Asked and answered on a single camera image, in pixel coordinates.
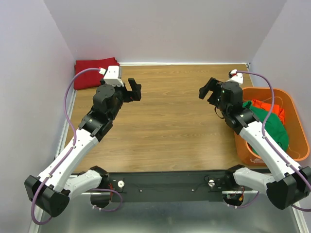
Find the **green t-shirt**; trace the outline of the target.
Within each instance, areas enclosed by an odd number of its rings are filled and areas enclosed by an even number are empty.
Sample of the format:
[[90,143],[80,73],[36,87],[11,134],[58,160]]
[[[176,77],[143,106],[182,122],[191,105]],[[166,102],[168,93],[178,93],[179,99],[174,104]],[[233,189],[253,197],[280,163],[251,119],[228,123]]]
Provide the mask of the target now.
[[[252,107],[251,100],[244,102],[243,107],[250,109],[254,114],[256,114],[256,111],[254,111],[254,107]],[[281,124],[281,122],[279,121],[278,117],[275,114],[272,113],[270,114],[265,124],[265,130],[284,151],[287,150],[289,144],[289,137],[284,128],[284,125]]]

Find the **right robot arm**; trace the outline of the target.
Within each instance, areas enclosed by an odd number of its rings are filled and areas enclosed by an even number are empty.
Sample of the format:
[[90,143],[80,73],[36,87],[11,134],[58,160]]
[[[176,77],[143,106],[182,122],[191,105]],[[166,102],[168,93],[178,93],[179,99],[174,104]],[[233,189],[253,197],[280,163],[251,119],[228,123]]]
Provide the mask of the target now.
[[283,210],[306,198],[311,191],[311,169],[301,167],[267,133],[263,123],[250,109],[243,106],[242,74],[237,73],[226,82],[210,78],[200,88],[199,98],[208,92],[209,104],[219,109],[226,124],[255,149],[271,175],[252,171],[244,166],[227,170],[224,186],[235,190],[246,186],[259,194],[265,194],[278,209]]

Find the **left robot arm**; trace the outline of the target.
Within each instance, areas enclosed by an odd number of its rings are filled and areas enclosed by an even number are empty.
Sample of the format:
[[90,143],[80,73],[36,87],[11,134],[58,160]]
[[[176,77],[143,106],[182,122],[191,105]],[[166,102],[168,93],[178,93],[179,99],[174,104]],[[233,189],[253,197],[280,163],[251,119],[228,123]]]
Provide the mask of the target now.
[[107,188],[109,174],[98,166],[74,179],[70,179],[70,175],[112,128],[122,105],[141,99],[141,85],[133,78],[128,82],[130,91],[121,79],[103,79],[93,96],[90,111],[83,117],[71,142],[38,176],[30,175],[25,180],[32,212],[39,207],[51,217],[57,217],[76,196],[92,189],[102,192]]

